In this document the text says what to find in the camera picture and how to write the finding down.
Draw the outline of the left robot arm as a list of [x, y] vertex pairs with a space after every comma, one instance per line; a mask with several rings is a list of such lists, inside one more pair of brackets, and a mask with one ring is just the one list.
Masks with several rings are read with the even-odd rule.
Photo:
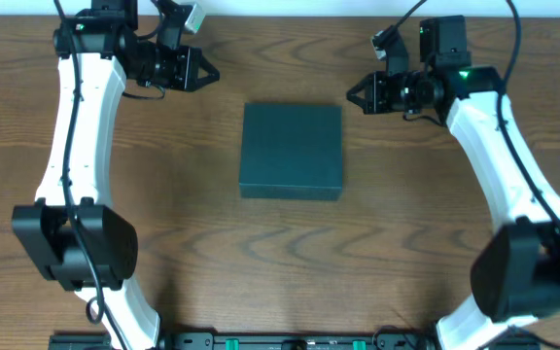
[[51, 153], [33, 203], [12, 215], [13, 232], [39, 273], [84, 301], [87, 319], [106, 328], [110, 349], [172, 345], [135, 276], [137, 233], [111, 195], [126, 84], [194, 92], [220, 78], [201, 49], [181, 42], [199, 30], [201, 7], [159, 1], [157, 10], [157, 27], [144, 35], [133, 1], [95, 1], [61, 17], [53, 34], [59, 100]]

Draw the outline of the dark green hinged box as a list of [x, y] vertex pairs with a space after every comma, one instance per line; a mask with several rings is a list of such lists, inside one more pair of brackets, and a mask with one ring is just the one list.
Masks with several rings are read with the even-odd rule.
[[343, 191], [342, 108], [247, 103], [239, 190], [243, 198], [338, 200]]

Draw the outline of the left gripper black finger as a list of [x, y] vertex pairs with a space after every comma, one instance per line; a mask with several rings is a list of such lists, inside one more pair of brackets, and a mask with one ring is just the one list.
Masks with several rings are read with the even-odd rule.
[[209, 74], [205, 77], [202, 78], [197, 78], [196, 82], [197, 82], [197, 88], [201, 89], [204, 88], [208, 85], [211, 85], [213, 83], [217, 83], [220, 80], [220, 75], [219, 74]]
[[204, 56], [203, 53], [199, 56], [199, 68], [208, 76], [218, 75], [218, 69]]

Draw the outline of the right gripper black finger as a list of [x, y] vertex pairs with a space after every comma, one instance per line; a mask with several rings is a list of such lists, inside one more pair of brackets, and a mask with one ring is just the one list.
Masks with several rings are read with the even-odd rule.
[[368, 112], [368, 101], [365, 98], [360, 97], [357, 93], [346, 94], [346, 98], [349, 102], [358, 106], [364, 113]]
[[364, 91], [368, 85], [368, 76], [364, 76], [357, 84], [351, 87], [347, 91], [348, 96], [358, 95], [361, 91]]

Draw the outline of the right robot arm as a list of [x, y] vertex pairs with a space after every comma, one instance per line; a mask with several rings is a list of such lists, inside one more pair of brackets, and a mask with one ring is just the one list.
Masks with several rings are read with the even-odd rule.
[[475, 66], [461, 16], [419, 26], [421, 68], [411, 70], [397, 26], [372, 45], [386, 67], [347, 97], [367, 115], [433, 120], [467, 155], [491, 215], [494, 235], [471, 269], [471, 295], [435, 326], [439, 349], [487, 349], [560, 312], [560, 196], [549, 185], [513, 117], [506, 83]]

